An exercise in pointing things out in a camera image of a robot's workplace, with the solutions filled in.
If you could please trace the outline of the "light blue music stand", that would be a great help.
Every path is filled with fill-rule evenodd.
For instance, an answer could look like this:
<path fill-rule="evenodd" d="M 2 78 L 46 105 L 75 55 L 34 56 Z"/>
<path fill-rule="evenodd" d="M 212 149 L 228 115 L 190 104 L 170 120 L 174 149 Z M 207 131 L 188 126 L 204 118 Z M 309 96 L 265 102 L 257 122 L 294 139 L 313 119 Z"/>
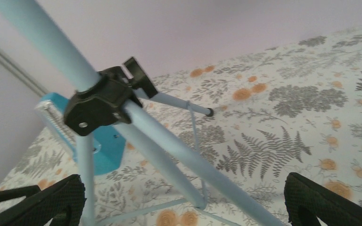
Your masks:
<path fill-rule="evenodd" d="M 282 222 L 258 204 L 226 176 L 192 150 L 182 140 L 145 112 L 139 99 L 187 109 L 190 113 L 213 114 L 209 108 L 158 93 L 145 72 L 133 59 L 124 65 L 133 75 L 100 75 L 34 0 L 0 0 L 0 13 L 10 21 L 76 87 L 67 106 L 66 124 L 76 133 L 76 153 L 81 179 L 85 184 L 86 204 L 82 213 L 85 226 L 96 225 L 93 173 L 93 131 L 112 125 L 173 184 L 183 198 L 135 212 L 104 219 L 101 225 L 150 213 L 185 202 L 204 212 L 207 189 L 197 190 L 173 163 L 179 160 L 201 178 L 202 185 L 212 185 L 246 215 L 262 226 L 280 226 Z"/>

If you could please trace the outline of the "blue metronome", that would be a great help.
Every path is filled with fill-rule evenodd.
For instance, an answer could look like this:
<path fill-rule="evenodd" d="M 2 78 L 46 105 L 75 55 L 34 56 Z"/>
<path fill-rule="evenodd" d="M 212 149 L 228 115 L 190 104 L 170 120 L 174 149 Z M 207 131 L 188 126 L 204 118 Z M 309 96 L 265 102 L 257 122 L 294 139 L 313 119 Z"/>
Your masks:
<path fill-rule="evenodd" d="M 69 99 L 58 94 L 44 95 L 35 107 L 36 113 L 52 133 L 56 141 L 78 162 L 75 133 L 64 124 L 63 113 Z M 112 126 L 103 126 L 93 132 L 94 175 L 100 176 L 120 167 L 126 140 Z"/>

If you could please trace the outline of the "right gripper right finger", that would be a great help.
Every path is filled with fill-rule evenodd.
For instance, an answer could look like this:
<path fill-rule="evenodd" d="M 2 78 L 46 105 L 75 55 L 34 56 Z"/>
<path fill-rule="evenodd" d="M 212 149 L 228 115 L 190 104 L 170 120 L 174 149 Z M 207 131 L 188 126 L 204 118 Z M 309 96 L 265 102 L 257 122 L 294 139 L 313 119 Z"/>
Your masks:
<path fill-rule="evenodd" d="M 288 222 L 293 226 L 362 226 L 362 207 L 296 173 L 284 186 Z"/>

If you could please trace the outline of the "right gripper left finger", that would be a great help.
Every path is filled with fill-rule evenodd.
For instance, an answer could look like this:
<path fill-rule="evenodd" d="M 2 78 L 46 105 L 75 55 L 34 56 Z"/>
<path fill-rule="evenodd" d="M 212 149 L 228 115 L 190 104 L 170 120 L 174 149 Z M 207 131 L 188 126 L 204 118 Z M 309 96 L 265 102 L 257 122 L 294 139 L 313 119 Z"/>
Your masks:
<path fill-rule="evenodd" d="M 86 202 L 80 175 L 72 174 L 0 213 L 0 226 L 77 226 Z"/>

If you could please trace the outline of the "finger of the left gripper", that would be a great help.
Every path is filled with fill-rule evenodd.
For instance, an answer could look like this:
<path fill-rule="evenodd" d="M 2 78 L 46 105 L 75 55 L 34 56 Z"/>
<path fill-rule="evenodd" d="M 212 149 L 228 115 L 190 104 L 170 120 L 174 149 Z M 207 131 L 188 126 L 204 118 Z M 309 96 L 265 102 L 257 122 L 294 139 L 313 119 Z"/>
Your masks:
<path fill-rule="evenodd" d="M 25 186 L 19 188 L 13 188 L 9 190 L 0 191 L 0 202 L 8 201 L 20 197 L 30 197 L 34 194 L 37 194 L 41 189 L 37 185 Z"/>

